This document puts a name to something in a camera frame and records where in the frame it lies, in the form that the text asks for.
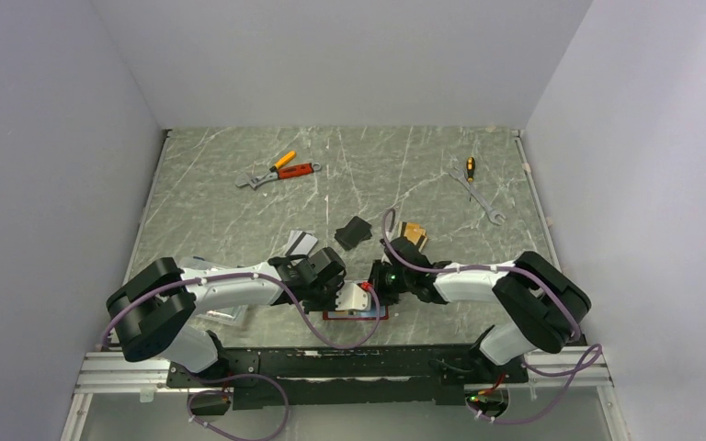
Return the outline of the red leather card holder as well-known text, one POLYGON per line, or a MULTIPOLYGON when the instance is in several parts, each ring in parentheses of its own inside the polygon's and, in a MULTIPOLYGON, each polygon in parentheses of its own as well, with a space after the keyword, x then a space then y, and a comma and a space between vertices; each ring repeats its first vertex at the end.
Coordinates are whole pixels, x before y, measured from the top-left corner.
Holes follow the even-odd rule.
POLYGON ((324 311, 324 321, 376 321, 389 318, 388 308, 383 306, 379 310, 368 311, 324 311))

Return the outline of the silver credit card stack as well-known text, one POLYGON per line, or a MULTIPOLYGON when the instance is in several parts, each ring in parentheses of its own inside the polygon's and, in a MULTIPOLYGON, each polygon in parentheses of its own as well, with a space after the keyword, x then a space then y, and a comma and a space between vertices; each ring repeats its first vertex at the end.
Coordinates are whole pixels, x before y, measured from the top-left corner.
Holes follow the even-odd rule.
POLYGON ((312 233, 304 230, 292 230, 284 254, 286 256, 309 255, 317 244, 318 239, 312 233))

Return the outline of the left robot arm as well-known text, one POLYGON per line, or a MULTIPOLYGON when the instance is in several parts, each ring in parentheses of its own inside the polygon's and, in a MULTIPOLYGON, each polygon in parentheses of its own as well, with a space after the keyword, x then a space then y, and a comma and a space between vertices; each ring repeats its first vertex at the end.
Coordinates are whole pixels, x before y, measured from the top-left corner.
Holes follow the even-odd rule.
POLYGON ((107 299, 105 332, 117 336, 127 361, 161 357, 213 386, 227 373, 223 346, 214 332, 189 325, 191 318, 239 306, 291 303, 302 312, 331 306, 346 274, 342 258, 329 247, 224 269, 182 268, 163 257, 107 299))

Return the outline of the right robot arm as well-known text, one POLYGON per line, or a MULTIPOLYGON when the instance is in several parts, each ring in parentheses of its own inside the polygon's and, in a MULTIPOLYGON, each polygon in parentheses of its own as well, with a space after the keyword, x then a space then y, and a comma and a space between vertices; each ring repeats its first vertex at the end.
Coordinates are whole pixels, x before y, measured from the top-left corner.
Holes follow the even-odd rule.
POLYGON ((477 338, 470 369, 481 381, 501 374, 506 363, 535 349, 557 354, 580 336, 580 323, 591 299, 540 254, 527 251, 496 265, 430 262, 404 237, 384 245, 383 259, 373 262, 369 283, 388 302, 410 293, 428 304, 463 301, 499 304, 509 317, 477 338))

